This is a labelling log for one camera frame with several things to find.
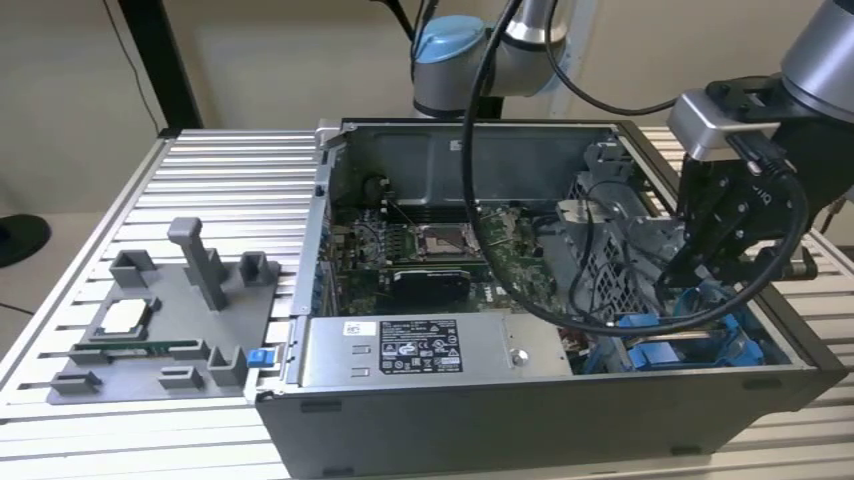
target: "metal table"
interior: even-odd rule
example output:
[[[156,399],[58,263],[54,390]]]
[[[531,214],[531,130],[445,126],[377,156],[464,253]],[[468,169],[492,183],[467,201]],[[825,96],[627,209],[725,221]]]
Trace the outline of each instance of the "metal table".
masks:
[[[681,150],[669,132],[648,128],[644,133],[677,168]],[[313,155],[313,131],[190,130],[177,139],[158,140],[0,363],[1,478],[286,478],[244,398],[70,406],[50,406],[45,398],[46,382],[66,361],[61,352],[80,340],[110,286],[106,266],[118,250],[145,248],[156,262],[180,261],[165,238],[174,216],[201,218],[205,244],[218,249],[222,260],[264,250],[281,263],[265,341],[274,345],[284,340]],[[776,288],[854,370],[854,264],[815,232],[804,245],[820,275]],[[453,478],[663,476],[854,478],[854,375],[801,411],[761,418],[709,457]]]

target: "wall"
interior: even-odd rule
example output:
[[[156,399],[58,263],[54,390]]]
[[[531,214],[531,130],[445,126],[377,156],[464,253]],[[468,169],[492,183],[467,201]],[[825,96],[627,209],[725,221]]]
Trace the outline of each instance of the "wall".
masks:
[[[154,138],[100,1],[0,0],[0,211],[105,210]]]
[[[571,70],[599,100],[637,108],[711,80],[779,71],[821,0],[579,0],[596,4],[592,32]],[[611,118],[576,98],[572,118]],[[637,118],[660,125],[667,113]]]
[[[503,3],[445,1],[437,15],[489,19]],[[412,18],[416,5],[404,0]],[[409,114],[408,44],[381,4],[165,6],[205,126],[312,128],[321,117]],[[0,64],[0,213],[104,210],[154,135],[100,0],[0,0]],[[505,111],[541,117],[545,108],[512,99]],[[154,114],[162,125],[156,102]]]
[[[414,18],[417,2],[402,2]],[[436,15],[493,19],[504,0],[441,2]],[[206,124],[310,128],[321,117],[406,116],[408,42],[365,0],[169,0],[166,10]],[[513,117],[547,102],[513,99]]]

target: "motherboard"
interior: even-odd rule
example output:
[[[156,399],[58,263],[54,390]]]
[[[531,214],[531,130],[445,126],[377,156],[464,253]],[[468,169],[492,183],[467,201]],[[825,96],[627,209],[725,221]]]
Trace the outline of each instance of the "motherboard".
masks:
[[[483,207],[485,238],[513,287],[565,311],[543,259],[532,217],[520,206]],[[521,311],[496,284],[461,208],[384,202],[332,228],[338,315]]]

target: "warning label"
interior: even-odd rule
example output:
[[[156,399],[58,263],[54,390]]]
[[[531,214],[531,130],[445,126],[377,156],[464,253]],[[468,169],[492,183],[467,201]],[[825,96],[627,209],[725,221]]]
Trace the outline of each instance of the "warning label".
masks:
[[[456,320],[380,322],[378,369],[397,373],[463,371]]]

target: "black stand base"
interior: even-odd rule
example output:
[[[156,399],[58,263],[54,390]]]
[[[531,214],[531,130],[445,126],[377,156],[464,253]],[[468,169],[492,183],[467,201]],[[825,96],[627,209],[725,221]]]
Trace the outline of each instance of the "black stand base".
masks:
[[[0,268],[41,250],[49,238],[50,226],[41,217],[12,215],[0,218]]]

